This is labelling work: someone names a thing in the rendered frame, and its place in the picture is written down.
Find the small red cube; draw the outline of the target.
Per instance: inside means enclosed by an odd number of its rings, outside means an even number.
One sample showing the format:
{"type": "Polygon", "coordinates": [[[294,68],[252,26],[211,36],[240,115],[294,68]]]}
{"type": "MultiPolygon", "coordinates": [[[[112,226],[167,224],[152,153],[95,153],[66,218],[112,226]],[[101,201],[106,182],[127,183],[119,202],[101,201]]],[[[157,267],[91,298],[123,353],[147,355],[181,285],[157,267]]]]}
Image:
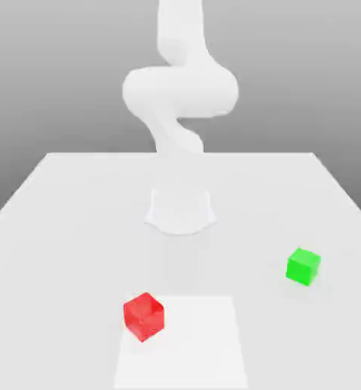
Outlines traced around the small red cube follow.
{"type": "Polygon", "coordinates": [[[126,328],[144,342],[165,327],[164,306],[150,293],[144,292],[123,304],[126,328]]]}

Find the small green cube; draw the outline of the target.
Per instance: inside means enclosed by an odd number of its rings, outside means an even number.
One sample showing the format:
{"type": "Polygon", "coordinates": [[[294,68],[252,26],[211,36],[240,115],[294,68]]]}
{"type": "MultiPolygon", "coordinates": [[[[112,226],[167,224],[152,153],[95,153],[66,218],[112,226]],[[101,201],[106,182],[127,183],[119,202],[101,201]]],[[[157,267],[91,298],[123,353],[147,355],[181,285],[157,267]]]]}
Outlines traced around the small green cube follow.
{"type": "Polygon", "coordinates": [[[296,248],[288,258],[286,277],[302,285],[310,286],[318,275],[320,263],[320,255],[303,248],[296,248]]]}

